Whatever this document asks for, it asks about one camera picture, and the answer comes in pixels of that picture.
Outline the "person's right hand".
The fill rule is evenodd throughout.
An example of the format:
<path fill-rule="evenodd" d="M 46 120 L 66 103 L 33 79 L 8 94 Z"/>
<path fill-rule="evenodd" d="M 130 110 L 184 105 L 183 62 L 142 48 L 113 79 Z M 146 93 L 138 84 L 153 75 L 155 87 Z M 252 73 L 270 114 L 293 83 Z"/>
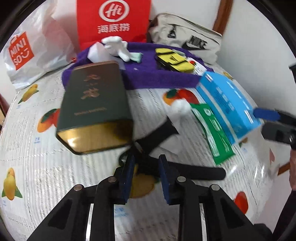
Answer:
<path fill-rule="evenodd" d="M 291 189 L 296 190 L 296 151 L 290 151 L 290 177 L 289 182 Z"/>

